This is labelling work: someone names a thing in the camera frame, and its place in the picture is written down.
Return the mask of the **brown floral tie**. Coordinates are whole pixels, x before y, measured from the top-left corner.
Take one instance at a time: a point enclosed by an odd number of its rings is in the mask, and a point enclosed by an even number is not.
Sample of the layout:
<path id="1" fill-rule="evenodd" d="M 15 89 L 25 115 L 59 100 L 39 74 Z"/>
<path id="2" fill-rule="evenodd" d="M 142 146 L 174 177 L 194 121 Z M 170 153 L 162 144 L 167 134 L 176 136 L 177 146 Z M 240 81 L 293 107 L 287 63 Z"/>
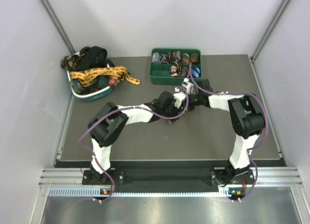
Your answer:
<path id="1" fill-rule="evenodd" d="M 179 117 L 176 118 L 176 116 L 183 115 L 184 113 L 185 112 L 182 112 L 182 111 L 181 112 L 169 112 L 169 113 L 165 114 L 164 116 L 168 117 L 168 118 L 173 117 L 173 119 L 166 119 L 167 123 L 172 124 L 172 123 L 175 123 L 179 119 Z"/>

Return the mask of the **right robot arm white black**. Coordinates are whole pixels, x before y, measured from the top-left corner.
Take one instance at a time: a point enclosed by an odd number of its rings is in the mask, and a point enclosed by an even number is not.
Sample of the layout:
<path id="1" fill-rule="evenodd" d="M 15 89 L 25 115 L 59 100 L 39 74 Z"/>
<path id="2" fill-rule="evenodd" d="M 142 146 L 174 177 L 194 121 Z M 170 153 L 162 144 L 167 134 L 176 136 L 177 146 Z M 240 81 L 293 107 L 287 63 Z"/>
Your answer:
<path id="1" fill-rule="evenodd" d="M 202 105 L 230 113 L 232 128 L 236 133 L 234 147 L 225 171 L 214 173 L 213 180 L 222 187 L 230 182 L 238 183 L 249 171 L 252 149 L 265 128 L 265 118 L 260 105 L 252 96 L 213 93 L 208 79 L 198 83 L 202 89 L 188 78 L 183 80 L 182 86 L 186 87 L 189 93 L 190 111 Z"/>

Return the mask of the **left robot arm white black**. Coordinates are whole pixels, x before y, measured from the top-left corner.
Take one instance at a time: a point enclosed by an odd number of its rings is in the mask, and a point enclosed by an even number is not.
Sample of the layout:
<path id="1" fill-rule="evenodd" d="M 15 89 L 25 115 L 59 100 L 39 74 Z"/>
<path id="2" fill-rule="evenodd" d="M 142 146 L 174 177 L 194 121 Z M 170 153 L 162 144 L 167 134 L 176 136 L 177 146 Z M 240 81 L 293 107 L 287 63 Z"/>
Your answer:
<path id="1" fill-rule="evenodd" d="M 88 180 L 101 184 L 109 180 L 111 146 L 126 125 L 159 119 L 175 121 L 184 109 L 185 101 L 186 93 L 176 90 L 174 94 L 164 91 L 152 102 L 136 106 L 107 103 L 88 124 L 94 152 Z"/>

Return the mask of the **blue striped rolled tie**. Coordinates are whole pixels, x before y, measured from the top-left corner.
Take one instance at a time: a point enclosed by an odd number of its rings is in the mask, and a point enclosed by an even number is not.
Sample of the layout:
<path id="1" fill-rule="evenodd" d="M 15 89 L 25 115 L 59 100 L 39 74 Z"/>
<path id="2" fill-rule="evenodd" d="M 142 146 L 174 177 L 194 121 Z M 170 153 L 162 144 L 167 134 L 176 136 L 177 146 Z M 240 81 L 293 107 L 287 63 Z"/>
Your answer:
<path id="1" fill-rule="evenodd" d="M 201 70 L 199 67 L 192 67 L 191 74 L 193 78 L 200 78 L 201 77 Z"/>

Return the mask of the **brown pink rolled tie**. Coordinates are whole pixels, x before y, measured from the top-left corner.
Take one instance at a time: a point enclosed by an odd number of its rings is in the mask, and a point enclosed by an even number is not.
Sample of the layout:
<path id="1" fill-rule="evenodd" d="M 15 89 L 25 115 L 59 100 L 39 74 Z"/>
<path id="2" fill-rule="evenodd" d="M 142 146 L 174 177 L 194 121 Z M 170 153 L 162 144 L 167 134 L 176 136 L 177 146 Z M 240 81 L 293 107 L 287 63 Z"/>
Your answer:
<path id="1" fill-rule="evenodd" d="M 189 68 L 186 66 L 183 66 L 181 68 L 180 77 L 187 77 L 189 72 Z"/>

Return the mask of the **green compartment tray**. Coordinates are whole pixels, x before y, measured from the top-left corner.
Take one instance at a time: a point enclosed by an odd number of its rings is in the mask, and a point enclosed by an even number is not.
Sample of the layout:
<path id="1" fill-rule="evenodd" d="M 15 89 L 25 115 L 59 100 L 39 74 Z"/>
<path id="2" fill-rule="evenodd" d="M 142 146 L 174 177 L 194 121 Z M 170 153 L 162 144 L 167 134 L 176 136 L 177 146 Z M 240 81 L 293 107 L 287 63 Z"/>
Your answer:
<path id="1" fill-rule="evenodd" d="M 202 57 L 198 49 L 154 48 L 150 63 L 151 83 L 155 85 L 181 85 L 184 78 L 202 77 Z"/>

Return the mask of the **pink floral rolled tie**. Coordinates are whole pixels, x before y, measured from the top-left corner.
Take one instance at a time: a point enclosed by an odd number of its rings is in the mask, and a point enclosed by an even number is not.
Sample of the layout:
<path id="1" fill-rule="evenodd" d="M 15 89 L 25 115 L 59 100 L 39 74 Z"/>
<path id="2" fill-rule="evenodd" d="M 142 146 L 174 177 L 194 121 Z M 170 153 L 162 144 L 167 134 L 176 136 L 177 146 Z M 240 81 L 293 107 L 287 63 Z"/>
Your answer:
<path id="1" fill-rule="evenodd" d="M 180 76 L 180 66 L 177 64 L 172 64 L 170 67 L 170 76 L 179 77 Z"/>

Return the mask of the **dark brown rolled tie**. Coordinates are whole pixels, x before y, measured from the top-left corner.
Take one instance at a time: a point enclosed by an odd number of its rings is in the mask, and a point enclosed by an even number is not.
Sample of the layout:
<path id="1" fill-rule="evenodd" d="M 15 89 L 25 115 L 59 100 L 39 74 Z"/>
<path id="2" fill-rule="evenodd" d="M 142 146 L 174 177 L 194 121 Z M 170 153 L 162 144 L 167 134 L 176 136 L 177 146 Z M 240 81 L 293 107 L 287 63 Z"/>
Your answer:
<path id="1" fill-rule="evenodd" d="M 190 55 L 190 62 L 194 65 L 200 64 L 200 55 L 199 53 L 192 53 Z"/>

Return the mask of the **dark red rolled tie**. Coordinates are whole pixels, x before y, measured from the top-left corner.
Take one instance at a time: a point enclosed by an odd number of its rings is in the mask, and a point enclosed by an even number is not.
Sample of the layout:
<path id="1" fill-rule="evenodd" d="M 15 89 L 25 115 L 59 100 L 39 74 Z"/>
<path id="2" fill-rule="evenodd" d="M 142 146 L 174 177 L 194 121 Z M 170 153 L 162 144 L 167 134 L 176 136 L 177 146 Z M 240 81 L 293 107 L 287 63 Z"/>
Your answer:
<path id="1" fill-rule="evenodd" d="M 160 55 L 160 63 L 161 64 L 170 64 L 171 61 L 171 53 L 162 53 Z"/>

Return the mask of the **teal floral rolled tie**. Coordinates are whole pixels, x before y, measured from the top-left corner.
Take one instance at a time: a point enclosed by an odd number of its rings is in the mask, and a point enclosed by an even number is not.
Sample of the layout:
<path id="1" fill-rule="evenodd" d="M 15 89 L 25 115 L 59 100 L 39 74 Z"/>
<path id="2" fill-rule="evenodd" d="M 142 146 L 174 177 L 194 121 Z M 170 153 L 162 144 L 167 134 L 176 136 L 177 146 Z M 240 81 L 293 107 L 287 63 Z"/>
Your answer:
<path id="1" fill-rule="evenodd" d="M 175 63 L 180 63 L 181 60 L 181 52 L 180 51 L 173 51 L 172 55 L 171 55 L 171 63 L 175 64 Z"/>

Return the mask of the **grey rolled tie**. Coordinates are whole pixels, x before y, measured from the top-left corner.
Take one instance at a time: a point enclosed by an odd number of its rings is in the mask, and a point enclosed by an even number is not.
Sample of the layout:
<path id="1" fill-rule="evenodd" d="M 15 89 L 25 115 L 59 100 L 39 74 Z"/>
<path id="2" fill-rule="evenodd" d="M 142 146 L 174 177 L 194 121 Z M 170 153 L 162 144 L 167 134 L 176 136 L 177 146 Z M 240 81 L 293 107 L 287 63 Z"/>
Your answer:
<path id="1" fill-rule="evenodd" d="M 152 54 L 152 63 L 160 63 L 161 62 L 161 59 L 160 59 L 160 54 L 158 52 L 154 52 Z"/>

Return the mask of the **red patterned tie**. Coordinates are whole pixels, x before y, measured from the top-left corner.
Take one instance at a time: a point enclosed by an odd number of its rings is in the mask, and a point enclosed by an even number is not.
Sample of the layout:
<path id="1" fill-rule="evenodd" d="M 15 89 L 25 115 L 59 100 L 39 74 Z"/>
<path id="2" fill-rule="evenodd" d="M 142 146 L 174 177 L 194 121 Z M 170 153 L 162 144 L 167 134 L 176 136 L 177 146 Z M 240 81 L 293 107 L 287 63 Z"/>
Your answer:
<path id="1" fill-rule="evenodd" d="M 116 76 L 116 75 L 115 76 L 111 76 L 109 78 L 108 85 L 110 87 L 117 86 L 119 84 L 119 82 L 120 82 L 120 78 L 118 76 Z"/>

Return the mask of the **right aluminium frame post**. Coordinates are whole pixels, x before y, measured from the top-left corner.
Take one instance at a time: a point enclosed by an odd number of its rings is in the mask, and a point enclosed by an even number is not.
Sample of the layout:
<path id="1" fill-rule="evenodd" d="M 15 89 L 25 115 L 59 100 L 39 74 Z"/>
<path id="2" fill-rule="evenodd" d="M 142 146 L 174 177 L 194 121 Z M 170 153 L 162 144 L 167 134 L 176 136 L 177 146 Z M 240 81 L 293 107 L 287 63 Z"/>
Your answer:
<path id="1" fill-rule="evenodd" d="M 264 32 L 262 38 L 260 39 L 258 45 L 256 46 L 252 56 L 250 57 L 250 62 L 254 62 L 260 52 L 262 51 L 263 47 L 265 46 L 266 42 L 268 41 L 269 37 L 271 36 L 272 32 L 274 31 L 275 27 L 277 26 L 278 22 L 280 21 L 282 15 L 286 11 L 287 7 L 289 6 L 291 0 L 282 0 L 276 13 L 273 15 L 271 22 L 269 23 L 266 31 Z"/>

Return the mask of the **aluminium frame post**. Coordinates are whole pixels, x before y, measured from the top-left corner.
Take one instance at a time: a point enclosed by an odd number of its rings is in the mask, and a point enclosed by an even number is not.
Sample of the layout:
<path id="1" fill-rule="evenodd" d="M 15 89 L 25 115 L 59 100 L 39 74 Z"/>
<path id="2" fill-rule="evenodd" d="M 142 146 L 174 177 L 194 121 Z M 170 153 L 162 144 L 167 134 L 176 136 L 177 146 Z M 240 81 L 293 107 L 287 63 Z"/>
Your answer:
<path id="1" fill-rule="evenodd" d="M 260 52 L 262 51 L 263 47 L 265 46 L 266 42 L 268 41 L 269 37 L 271 36 L 272 32 L 274 31 L 275 27 L 277 26 L 278 22 L 280 21 L 282 15 L 286 11 L 287 7 L 289 6 L 291 0 L 282 0 L 276 13 L 273 15 L 271 22 L 269 23 L 266 31 L 264 32 L 262 38 L 260 39 L 258 45 L 256 46 L 252 56 L 250 57 L 250 62 L 254 62 Z"/>
<path id="2" fill-rule="evenodd" d="M 57 30 L 58 34 L 60 35 L 60 37 L 62 38 L 65 46 L 68 48 L 70 53 L 75 53 L 75 49 L 65 31 L 65 29 L 63 28 L 60 20 L 58 19 L 54 9 L 52 8 L 49 0 L 39 0 L 40 3 L 42 4 L 43 8 L 45 9 L 47 15 L 49 16 L 51 22 L 53 23 L 55 29 Z"/>

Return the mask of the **left aluminium frame post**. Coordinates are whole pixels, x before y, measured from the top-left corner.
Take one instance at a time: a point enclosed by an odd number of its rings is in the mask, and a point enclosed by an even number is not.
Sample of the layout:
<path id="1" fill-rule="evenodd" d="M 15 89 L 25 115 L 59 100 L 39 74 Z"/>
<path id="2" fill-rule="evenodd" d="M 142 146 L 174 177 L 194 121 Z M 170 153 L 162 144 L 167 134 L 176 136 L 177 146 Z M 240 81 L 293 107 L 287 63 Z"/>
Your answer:
<path id="1" fill-rule="evenodd" d="M 51 22 L 53 23 L 55 29 L 57 30 L 58 34 L 60 35 L 60 37 L 62 38 L 65 46 L 68 48 L 70 53 L 75 53 L 75 49 L 65 31 L 65 29 L 63 28 L 60 20 L 58 19 L 54 9 L 52 8 L 49 0 L 39 0 L 40 3 L 42 4 L 43 8 L 45 9 L 47 15 L 49 16 Z"/>

